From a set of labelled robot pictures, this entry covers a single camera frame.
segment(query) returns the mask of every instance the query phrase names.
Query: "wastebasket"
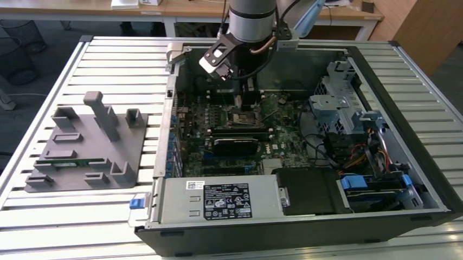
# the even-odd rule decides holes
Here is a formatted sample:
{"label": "wastebasket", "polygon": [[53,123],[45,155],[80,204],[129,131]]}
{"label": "wastebasket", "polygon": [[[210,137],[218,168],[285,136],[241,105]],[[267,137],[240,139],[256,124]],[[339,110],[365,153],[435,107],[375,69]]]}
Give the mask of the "wastebasket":
{"label": "wastebasket", "polygon": [[28,53],[38,53],[46,48],[44,38],[33,21],[0,20],[0,27],[10,37],[21,40]]}
{"label": "wastebasket", "polygon": [[0,37],[0,76],[12,85],[25,84],[38,76],[36,66],[17,38]]}

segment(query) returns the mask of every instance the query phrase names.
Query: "aluminum slotted table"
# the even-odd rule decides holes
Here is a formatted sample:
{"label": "aluminum slotted table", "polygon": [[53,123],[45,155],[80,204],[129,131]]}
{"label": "aluminum slotted table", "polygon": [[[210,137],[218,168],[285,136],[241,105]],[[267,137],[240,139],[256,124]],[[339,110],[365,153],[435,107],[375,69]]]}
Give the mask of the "aluminum slotted table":
{"label": "aluminum slotted table", "polygon": [[[0,177],[0,259],[160,259],[138,240],[129,200],[149,192],[156,161],[169,42],[210,44],[213,39],[93,37],[81,41]],[[317,41],[317,44],[345,44]],[[355,42],[449,183],[463,198],[463,118],[400,47]],[[121,113],[148,113],[138,183],[134,188],[26,193],[25,179],[45,147],[56,107],[89,114],[84,93],[102,92],[104,103]],[[364,93],[368,102],[373,99]],[[245,252],[201,259],[461,259],[463,224],[457,219],[424,227],[385,243]]]}

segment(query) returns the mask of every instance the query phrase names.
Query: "silver cylinder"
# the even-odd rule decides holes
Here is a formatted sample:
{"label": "silver cylinder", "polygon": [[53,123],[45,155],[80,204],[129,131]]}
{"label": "silver cylinder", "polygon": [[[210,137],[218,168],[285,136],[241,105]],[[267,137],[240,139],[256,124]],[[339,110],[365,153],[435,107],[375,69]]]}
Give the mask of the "silver cylinder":
{"label": "silver cylinder", "polygon": [[264,14],[276,7],[276,0],[231,0],[229,7],[244,14]]}
{"label": "silver cylinder", "polygon": [[260,42],[272,33],[273,25],[272,14],[259,19],[243,18],[229,12],[229,32],[241,42]]}

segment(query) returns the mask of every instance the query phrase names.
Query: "motherboard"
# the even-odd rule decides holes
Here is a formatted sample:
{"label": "motherboard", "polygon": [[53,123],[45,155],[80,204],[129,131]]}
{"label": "motherboard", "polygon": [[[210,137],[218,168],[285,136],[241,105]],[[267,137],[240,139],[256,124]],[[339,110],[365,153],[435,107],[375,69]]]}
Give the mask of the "motherboard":
{"label": "motherboard", "polygon": [[180,96],[182,177],[271,174],[275,168],[311,166],[297,128],[303,102],[281,92],[263,93],[260,102],[241,110],[222,94],[216,102],[208,95]]}

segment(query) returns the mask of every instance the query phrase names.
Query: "power supply label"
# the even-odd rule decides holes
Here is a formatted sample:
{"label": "power supply label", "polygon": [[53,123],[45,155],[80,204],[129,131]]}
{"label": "power supply label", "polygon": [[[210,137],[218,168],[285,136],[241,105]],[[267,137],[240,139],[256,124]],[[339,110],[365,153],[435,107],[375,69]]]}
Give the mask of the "power supply label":
{"label": "power supply label", "polygon": [[205,220],[252,218],[247,183],[204,185]]}

